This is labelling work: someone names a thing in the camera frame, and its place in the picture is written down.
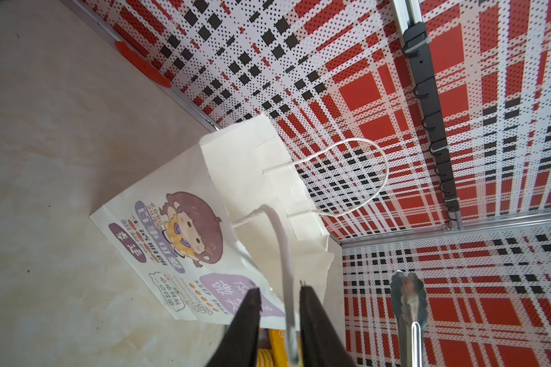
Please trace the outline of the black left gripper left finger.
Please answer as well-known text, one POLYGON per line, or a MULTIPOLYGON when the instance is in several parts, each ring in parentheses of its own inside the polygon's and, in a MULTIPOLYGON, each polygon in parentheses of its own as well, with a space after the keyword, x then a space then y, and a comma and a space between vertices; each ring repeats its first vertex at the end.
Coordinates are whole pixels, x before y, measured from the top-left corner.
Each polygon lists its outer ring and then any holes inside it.
POLYGON ((257 365, 260 311, 260 289, 248 290, 208 367, 257 365))

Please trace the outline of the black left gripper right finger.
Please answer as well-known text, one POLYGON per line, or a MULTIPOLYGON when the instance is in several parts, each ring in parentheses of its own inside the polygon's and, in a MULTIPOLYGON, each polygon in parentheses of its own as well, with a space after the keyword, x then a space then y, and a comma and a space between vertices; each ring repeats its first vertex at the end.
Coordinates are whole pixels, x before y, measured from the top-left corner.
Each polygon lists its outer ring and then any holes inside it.
POLYGON ((311 286, 301 286, 299 311, 304 366, 355 366, 311 286))

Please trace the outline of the red handled metal tongs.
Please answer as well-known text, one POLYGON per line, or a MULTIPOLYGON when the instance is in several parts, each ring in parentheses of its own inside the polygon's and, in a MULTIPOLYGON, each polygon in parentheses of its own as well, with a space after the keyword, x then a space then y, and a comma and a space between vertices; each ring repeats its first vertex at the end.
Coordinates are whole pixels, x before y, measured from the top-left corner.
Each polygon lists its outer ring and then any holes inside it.
POLYGON ((390 283, 401 366, 424 366, 423 332, 429 316, 423 281, 413 272, 396 272, 390 283))

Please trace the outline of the white printed paper bag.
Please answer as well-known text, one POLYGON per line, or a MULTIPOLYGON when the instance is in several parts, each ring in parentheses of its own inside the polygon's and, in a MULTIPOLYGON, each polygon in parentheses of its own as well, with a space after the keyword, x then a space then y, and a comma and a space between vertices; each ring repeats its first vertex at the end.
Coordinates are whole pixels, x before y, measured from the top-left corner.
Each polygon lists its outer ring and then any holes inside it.
POLYGON ((385 151, 363 138, 296 160, 259 115, 204 136, 91 219, 177 320, 228 328, 248 290, 260 289, 260 329, 284 330, 289 362, 303 365, 301 286, 322 303, 333 261, 323 220, 369 204, 389 173, 385 151), (352 148, 380 179, 373 194, 318 208, 303 174, 352 148))

